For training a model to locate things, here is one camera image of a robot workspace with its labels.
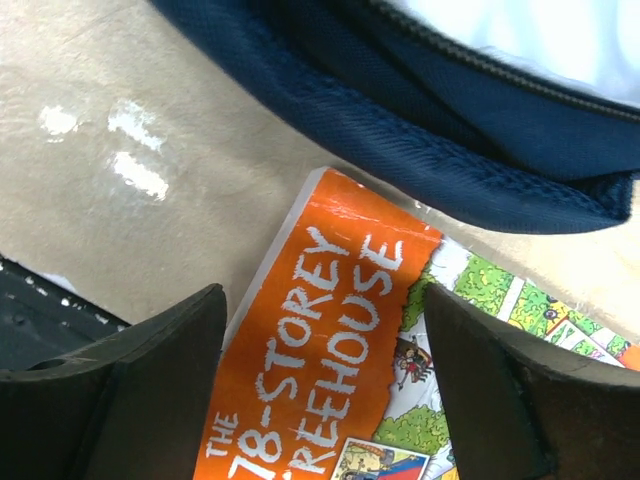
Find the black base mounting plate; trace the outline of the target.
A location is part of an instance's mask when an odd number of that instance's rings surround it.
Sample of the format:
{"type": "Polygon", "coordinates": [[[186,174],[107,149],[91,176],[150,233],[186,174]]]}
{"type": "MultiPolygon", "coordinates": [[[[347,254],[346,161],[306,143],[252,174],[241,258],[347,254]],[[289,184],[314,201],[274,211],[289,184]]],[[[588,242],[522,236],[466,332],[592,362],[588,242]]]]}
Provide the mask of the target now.
{"type": "Polygon", "coordinates": [[[3,370],[29,370],[129,327],[45,275],[1,259],[3,370]]]}

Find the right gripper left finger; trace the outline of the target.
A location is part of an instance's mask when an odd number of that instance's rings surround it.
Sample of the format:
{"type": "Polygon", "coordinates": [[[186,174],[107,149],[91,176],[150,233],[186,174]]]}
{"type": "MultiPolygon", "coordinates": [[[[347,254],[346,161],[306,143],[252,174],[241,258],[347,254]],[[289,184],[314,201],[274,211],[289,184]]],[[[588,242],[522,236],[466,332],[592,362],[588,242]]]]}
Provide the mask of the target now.
{"type": "Polygon", "coordinates": [[[41,367],[3,370],[2,478],[192,478],[226,320],[211,284],[41,367]]]}

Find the orange 78-storey treehouse book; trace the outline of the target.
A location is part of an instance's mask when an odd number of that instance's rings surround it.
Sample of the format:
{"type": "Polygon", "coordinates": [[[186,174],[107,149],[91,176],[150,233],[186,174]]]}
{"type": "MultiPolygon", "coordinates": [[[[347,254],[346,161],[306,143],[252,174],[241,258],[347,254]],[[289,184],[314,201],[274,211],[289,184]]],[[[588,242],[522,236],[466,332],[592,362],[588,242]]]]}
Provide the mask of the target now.
{"type": "Polygon", "coordinates": [[[198,479],[455,479],[426,332],[436,282],[556,346],[639,349],[331,168],[313,171],[223,342],[198,479]]]}

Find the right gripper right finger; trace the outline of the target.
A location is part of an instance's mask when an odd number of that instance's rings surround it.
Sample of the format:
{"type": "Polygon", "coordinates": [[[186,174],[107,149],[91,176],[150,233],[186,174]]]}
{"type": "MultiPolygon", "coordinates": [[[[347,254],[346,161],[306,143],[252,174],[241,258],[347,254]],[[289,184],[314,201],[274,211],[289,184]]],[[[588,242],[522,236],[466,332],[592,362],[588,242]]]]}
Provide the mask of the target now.
{"type": "Polygon", "coordinates": [[[636,479],[639,374],[430,284],[425,323],[463,479],[636,479]]]}

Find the navy blue school backpack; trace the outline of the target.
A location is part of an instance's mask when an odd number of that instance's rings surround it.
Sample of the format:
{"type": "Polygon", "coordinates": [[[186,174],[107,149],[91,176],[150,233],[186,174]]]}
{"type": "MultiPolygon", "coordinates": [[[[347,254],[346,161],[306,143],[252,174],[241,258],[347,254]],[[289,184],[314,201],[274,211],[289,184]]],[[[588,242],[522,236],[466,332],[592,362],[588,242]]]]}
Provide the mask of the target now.
{"type": "Polygon", "coordinates": [[[460,221],[572,234],[630,218],[636,108],[509,66],[388,1],[157,8],[294,129],[460,221]]]}

